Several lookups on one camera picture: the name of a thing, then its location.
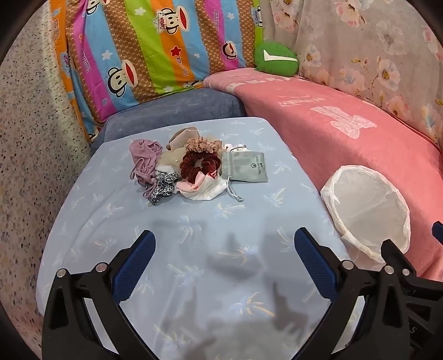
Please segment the brown scrunchie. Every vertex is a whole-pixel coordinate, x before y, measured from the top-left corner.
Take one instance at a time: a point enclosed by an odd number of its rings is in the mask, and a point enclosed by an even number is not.
[[[202,167],[195,167],[197,160],[202,160]],[[195,151],[188,151],[183,156],[183,161],[180,164],[180,171],[182,178],[189,181],[191,184],[195,183],[195,178],[199,171],[203,174],[213,174],[218,170],[222,161],[217,156],[217,153],[197,153]]]
[[[216,153],[222,147],[222,141],[216,140],[208,142],[204,137],[194,137],[188,139],[185,144],[186,151],[193,151],[196,153]]]

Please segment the silver screw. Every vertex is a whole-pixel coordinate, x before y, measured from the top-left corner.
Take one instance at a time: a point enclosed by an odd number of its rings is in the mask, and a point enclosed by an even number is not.
[[[389,275],[394,273],[394,268],[390,265],[385,266],[385,271],[386,273],[388,273]]]
[[[354,268],[354,263],[352,261],[349,260],[345,260],[342,262],[342,266],[346,269],[346,270],[352,270]]]
[[[98,264],[98,265],[95,267],[95,270],[96,270],[97,272],[99,272],[99,273],[102,273],[103,271],[106,270],[107,267],[108,267],[107,264],[105,264],[104,262],[101,262],[100,264]]]
[[[62,278],[65,275],[66,275],[66,270],[65,269],[60,269],[59,271],[57,271],[57,277],[58,278]]]

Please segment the green plush cushion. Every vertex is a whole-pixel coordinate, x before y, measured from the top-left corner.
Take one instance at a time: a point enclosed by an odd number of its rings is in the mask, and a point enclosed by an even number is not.
[[[292,76],[299,68],[296,55],[286,46],[278,43],[265,42],[258,45],[255,49],[254,61],[257,70],[272,75]]]

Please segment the mauve fabric scrunchie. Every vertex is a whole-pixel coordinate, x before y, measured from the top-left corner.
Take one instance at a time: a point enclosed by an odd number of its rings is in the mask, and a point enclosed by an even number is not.
[[[134,168],[131,171],[131,179],[137,177],[141,186],[155,184],[155,161],[162,153],[162,146],[151,140],[134,140],[129,146],[134,161]]]
[[[195,167],[195,163],[202,159],[202,166]],[[215,177],[216,171],[220,167],[222,161],[218,157],[217,153],[197,153],[195,151],[188,151],[183,156],[183,161],[180,164],[180,172],[182,178],[186,179],[191,184],[195,183],[195,178],[199,172],[204,175],[210,175]]]

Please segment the pile of scrunchies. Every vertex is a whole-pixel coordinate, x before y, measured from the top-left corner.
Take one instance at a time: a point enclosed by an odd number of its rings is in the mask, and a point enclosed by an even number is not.
[[[228,186],[219,174],[226,148],[232,146],[201,137],[195,127],[178,131],[165,151],[156,141],[134,140],[129,146],[134,161],[130,177],[145,188],[143,196],[153,205],[178,192],[191,200],[211,200]]]

